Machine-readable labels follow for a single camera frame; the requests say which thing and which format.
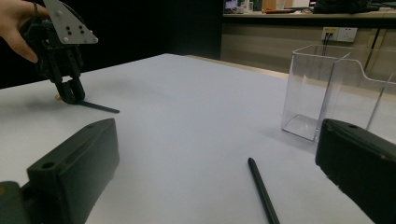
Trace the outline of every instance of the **black object on desk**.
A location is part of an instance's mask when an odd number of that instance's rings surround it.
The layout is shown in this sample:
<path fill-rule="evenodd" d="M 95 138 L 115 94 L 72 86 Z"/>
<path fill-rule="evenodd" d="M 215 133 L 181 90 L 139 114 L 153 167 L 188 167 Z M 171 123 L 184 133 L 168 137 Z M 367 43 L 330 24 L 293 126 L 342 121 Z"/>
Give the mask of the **black object on desk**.
<path fill-rule="evenodd" d="M 353 124 L 323 120 L 316 163 L 377 224 L 396 223 L 396 146 Z"/>
<path fill-rule="evenodd" d="M 262 182 L 262 176 L 260 175 L 259 169 L 257 168 L 256 162 L 249 158 L 247 160 L 251 174 L 253 175 L 254 183 L 256 184 L 257 191 L 259 192 L 260 199 L 262 200 L 262 207 L 265 210 L 268 221 L 270 224 L 279 224 L 279 220 L 276 216 L 276 211 L 272 206 L 270 196 L 268 195 L 267 189 Z"/>
<path fill-rule="evenodd" d="M 31 165 L 21 189 L 0 182 L 0 223 L 85 223 L 119 161 L 114 119 L 87 125 Z"/>

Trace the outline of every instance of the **pen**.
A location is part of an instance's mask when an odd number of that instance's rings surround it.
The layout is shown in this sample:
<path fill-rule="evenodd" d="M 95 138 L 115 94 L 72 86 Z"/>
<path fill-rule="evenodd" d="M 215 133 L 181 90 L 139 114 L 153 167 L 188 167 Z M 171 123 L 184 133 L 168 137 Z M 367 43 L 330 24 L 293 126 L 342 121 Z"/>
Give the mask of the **pen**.
<path fill-rule="evenodd" d="M 250 168 L 250 172 L 253 175 L 254 183 L 256 184 L 257 191 L 259 192 L 260 199 L 262 200 L 262 206 L 265 210 L 269 223 L 279 224 L 275 209 L 272 206 L 270 196 L 268 195 L 264 183 L 262 182 L 262 176 L 260 175 L 256 162 L 252 158 L 249 158 L 247 163 Z"/>

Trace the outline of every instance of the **tabletop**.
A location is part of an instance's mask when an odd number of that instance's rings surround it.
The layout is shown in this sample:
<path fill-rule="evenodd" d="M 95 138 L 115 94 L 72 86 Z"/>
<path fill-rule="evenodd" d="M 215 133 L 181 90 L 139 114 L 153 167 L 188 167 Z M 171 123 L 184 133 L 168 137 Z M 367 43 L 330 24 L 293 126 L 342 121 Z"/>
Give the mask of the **tabletop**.
<path fill-rule="evenodd" d="M 287 80 L 164 54 L 81 75 L 86 101 L 56 101 L 49 81 L 0 90 L 0 181 L 73 133 L 114 118 L 120 165 L 87 220 L 267 223 L 253 158 L 280 223 L 373 223 L 315 165 L 316 144 L 281 131 Z"/>

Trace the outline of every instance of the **power outlet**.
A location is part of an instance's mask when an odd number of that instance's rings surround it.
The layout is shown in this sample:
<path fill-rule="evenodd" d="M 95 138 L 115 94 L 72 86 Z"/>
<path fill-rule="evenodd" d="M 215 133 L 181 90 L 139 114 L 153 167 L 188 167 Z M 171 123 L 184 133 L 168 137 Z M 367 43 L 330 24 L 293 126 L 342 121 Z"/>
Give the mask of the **power outlet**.
<path fill-rule="evenodd" d="M 353 42 L 357 32 L 358 28 L 340 27 L 338 28 L 337 41 Z"/>
<path fill-rule="evenodd" d="M 321 40 L 326 38 L 326 34 L 331 34 L 330 36 L 327 36 L 326 40 L 337 40 L 338 29 L 338 27 L 323 27 Z"/>

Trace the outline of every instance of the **transparent acrylic box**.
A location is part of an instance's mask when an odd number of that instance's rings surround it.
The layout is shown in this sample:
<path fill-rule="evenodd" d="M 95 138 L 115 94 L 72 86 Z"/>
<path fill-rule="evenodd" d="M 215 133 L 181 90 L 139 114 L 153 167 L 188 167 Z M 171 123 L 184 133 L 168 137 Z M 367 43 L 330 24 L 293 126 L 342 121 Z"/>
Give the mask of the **transparent acrylic box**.
<path fill-rule="evenodd" d="M 396 143 L 396 51 L 308 46 L 292 53 L 282 130 L 318 141 L 339 119 Z"/>

